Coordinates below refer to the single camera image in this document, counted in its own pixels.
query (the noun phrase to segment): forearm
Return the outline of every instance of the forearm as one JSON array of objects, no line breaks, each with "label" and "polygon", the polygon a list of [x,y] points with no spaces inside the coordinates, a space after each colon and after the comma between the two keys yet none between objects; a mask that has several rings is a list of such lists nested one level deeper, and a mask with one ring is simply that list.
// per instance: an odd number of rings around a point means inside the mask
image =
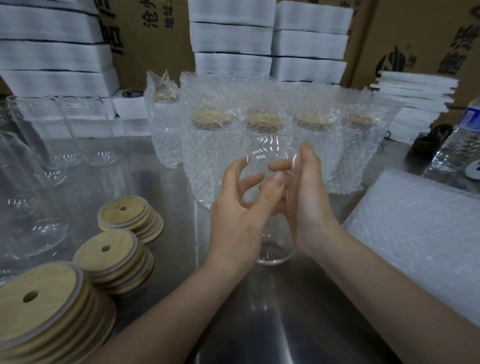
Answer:
[{"label": "forearm", "polygon": [[339,225],[314,259],[405,363],[480,363],[480,329]]},{"label": "forearm", "polygon": [[235,272],[203,265],[89,363],[183,363],[239,280]]}]

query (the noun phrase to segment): glass cup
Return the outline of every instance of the glass cup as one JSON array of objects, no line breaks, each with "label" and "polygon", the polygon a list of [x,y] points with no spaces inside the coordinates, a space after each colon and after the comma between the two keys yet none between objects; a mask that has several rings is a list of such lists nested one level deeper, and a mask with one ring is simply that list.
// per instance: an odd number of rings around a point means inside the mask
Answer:
[{"label": "glass cup", "polygon": [[7,255],[28,258],[53,248],[70,230],[52,206],[40,164],[13,133],[0,137],[0,225]]},{"label": "glass cup", "polygon": [[7,101],[13,120],[53,177],[58,175],[55,170],[73,167],[82,160],[56,99],[9,96]]},{"label": "glass cup", "polygon": [[117,160],[111,120],[99,97],[60,97],[60,107],[86,163],[98,167]]},{"label": "glass cup", "polygon": [[[258,173],[263,173],[267,179],[273,175],[268,166],[281,159],[290,161],[285,173],[287,178],[287,191],[294,186],[297,175],[297,156],[299,154],[299,144],[294,137],[283,135],[262,135],[262,136],[244,136],[240,144],[241,157],[247,157],[248,165],[240,174],[240,179],[249,177]],[[253,202],[260,195],[258,186],[249,189],[243,200]],[[285,262],[293,254],[293,239],[285,215],[278,213],[270,216],[262,237],[262,247],[257,259],[258,264],[276,265]]]}]

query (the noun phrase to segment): right hand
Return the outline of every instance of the right hand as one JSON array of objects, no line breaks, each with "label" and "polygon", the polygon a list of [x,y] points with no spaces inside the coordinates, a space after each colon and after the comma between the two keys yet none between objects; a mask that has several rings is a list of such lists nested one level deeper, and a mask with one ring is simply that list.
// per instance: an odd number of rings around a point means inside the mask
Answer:
[{"label": "right hand", "polygon": [[[268,166],[270,171],[292,171],[292,160],[281,159]],[[296,245],[312,256],[321,249],[321,241],[337,229],[328,193],[322,179],[322,164],[310,142],[301,145],[301,166],[295,167],[287,182],[287,194],[277,211],[288,220]]]}]

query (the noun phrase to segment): plastic water bottle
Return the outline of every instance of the plastic water bottle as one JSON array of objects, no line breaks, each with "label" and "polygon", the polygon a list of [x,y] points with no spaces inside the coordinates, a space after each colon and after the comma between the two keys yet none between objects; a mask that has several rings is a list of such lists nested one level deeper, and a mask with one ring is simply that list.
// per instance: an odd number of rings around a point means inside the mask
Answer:
[{"label": "plastic water bottle", "polygon": [[480,147],[480,96],[470,102],[453,133],[432,160],[432,168],[452,172],[462,168]]}]

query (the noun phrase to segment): metal countertop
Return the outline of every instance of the metal countertop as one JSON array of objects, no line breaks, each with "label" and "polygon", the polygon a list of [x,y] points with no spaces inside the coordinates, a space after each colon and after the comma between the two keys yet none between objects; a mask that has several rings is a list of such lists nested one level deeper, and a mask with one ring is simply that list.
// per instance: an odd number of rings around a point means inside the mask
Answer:
[{"label": "metal countertop", "polygon": [[[165,221],[162,234],[147,246],[155,267],[139,288],[115,298],[121,331],[178,287],[201,265],[208,251],[209,211],[195,202],[180,166],[160,164],[148,137],[116,138],[124,157],[103,168],[80,164],[54,188],[54,198],[72,221],[67,239],[40,261],[71,259],[88,238],[100,233],[98,209],[127,194],[147,199]],[[420,174],[424,164],[405,159],[409,146],[384,140],[364,173],[372,185],[385,168]],[[343,222],[363,192],[332,195]],[[296,252],[287,262],[255,266],[214,317],[191,354],[196,363],[395,363],[395,354],[325,272]]]}]

